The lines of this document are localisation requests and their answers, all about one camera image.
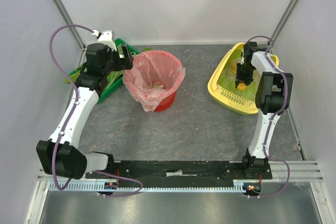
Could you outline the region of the orange litter scoop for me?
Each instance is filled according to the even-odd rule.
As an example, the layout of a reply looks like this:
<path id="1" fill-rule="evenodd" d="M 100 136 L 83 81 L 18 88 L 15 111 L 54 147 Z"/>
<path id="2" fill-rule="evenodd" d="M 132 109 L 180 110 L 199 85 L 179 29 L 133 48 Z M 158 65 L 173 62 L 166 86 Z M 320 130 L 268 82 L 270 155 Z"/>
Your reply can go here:
<path id="1" fill-rule="evenodd" d="M 237 79 L 237 65 L 238 63 L 236 62 L 231 62 L 230 63 L 230 70 L 232 72 L 232 74 L 234 75 L 235 77 L 235 88 L 238 90 L 238 91 L 244 91 L 247 89 L 247 85 L 245 84 L 245 82 L 243 81 L 239 81 Z"/>

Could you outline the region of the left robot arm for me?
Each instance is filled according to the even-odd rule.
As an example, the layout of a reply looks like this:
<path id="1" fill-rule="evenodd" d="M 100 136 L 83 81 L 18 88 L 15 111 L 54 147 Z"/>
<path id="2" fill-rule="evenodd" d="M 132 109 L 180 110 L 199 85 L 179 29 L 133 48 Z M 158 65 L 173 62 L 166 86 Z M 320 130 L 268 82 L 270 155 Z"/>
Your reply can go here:
<path id="1" fill-rule="evenodd" d="M 109 166 L 111 154 L 83 154 L 78 150 L 79 140 L 91 110 L 108 90 L 110 73 L 131 69 L 133 59 L 128 44 L 99 42 L 87 47 L 86 62 L 80 67 L 63 118 L 49 139 L 40 140 L 36 146 L 44 172 L 53 179 L 81 179 L 86 173 Z"/>

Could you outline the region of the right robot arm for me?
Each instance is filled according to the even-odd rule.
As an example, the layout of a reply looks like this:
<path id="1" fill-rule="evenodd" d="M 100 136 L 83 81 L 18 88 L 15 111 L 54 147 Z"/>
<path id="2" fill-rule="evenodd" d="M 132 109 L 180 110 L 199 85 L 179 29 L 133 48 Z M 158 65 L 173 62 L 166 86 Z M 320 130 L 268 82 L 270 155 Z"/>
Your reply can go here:
<path id="1" fill-rule="evenodd" d="M 291 98 L 293 75 L 282 71 L 271 59 L 270 48 L 259 47 L 247 41 L 242 49 L 241 62 L 237 64 L 235 87 L 249 85 L 254 71 L 260 74 L 255 95 L 258 120 L 253 140 L 241 162 L 241 171 L 247 178 L 270 178 L 269 146 L 275 126 L 288 108 Z"/>

